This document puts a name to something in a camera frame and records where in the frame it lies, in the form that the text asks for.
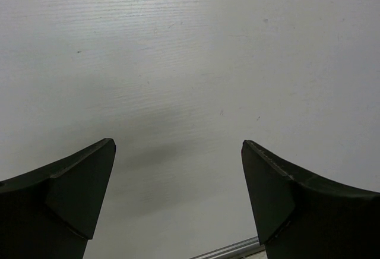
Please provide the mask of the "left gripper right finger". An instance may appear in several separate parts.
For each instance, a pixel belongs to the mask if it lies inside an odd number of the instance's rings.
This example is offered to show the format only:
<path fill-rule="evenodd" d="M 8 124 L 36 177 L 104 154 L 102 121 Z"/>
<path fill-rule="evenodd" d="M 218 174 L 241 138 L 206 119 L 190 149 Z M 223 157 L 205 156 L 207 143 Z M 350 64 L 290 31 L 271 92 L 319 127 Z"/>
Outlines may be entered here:
<path fill-rule="evenodd" d="M 324 178 L 254 141 L 242 164 L 268 258 L 378 258 L 379 193 Z"/>

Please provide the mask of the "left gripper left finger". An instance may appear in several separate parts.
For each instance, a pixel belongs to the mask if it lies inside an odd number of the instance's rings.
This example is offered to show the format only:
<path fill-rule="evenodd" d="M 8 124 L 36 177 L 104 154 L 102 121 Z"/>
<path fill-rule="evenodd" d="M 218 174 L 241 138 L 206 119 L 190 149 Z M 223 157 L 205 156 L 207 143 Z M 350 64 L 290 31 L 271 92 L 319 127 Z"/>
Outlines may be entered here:
<path fill-rule="evenodd" d="M 116 155 L 104 138 L 1 181 L 1 258 L 83 258 Z"/>

